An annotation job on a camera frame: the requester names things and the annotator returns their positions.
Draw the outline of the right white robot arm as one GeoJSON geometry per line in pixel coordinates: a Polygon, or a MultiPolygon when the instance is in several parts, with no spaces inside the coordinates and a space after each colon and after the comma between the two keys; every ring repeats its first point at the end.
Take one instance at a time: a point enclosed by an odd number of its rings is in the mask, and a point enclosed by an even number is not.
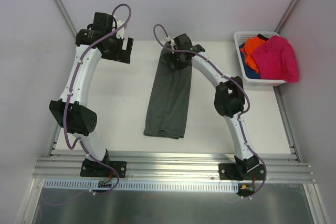
{"type": "Polygon", "coordinates": [[[193,45],[187,34],[166,37],[168,52],[164,59],[173,70],[192,67],[198,70],[215,88],[214,107],[226,121],[234,145],[235,164],[224,168],[231,180],[266,180],[266,165],[250,144],[243,115],[250,109],[250,100],[239,76],[223,72],[207,56],[205,49],[193,45]]]}

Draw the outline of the grey t shirt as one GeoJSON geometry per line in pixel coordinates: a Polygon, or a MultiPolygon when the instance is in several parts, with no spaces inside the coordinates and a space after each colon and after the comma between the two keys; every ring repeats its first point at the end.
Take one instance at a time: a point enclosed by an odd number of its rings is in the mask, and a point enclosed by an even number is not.
{"type": "Polygon", "coordinates": [[[171,69],[163,58],[166,52],[160,53],[143,134],[180,139],[186,131],[192,68],[171,69]]]}

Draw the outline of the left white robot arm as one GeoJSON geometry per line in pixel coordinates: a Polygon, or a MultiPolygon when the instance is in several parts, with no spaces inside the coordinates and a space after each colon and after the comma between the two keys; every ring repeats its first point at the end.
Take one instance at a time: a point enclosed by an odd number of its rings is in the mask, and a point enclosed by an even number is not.
{"type": "Polygon", "coordinates": [[[113,14],[95,13],[93,22],[76,35],[74,63],[62,94],[49,104],[67,147],[72,150],[80,145],[85,161],[93,162],[92,170],[99,176],[110,170],[109,154],[96,133],[98,116],[88,108],[89,90],[101,59],[130,64],[134,40],[124,38],[127,23],[113,14]]]}

